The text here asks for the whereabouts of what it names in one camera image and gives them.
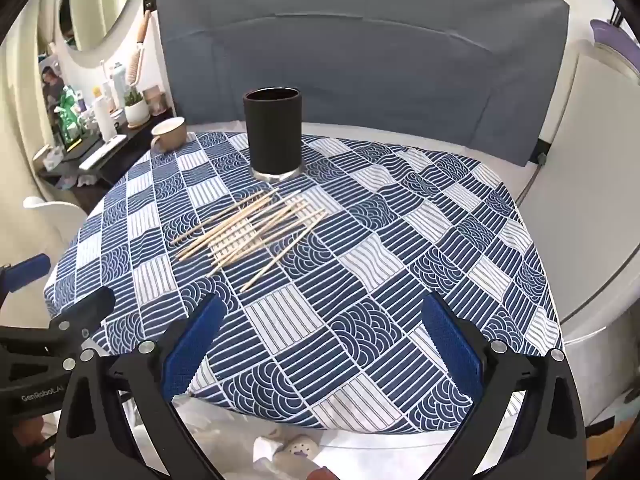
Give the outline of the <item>person left hand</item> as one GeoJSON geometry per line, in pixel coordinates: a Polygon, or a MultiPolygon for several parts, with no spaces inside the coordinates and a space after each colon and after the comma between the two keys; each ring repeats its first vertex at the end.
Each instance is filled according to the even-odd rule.
{"type": "Polygon", "coordinates": [[[46,445],[43,434],[44,419],[42,416],[23,419],[12,427],[12,434],[21,450],[32,460],[36,471],[49,471],[52,462],[50,448],[46,445]]]}

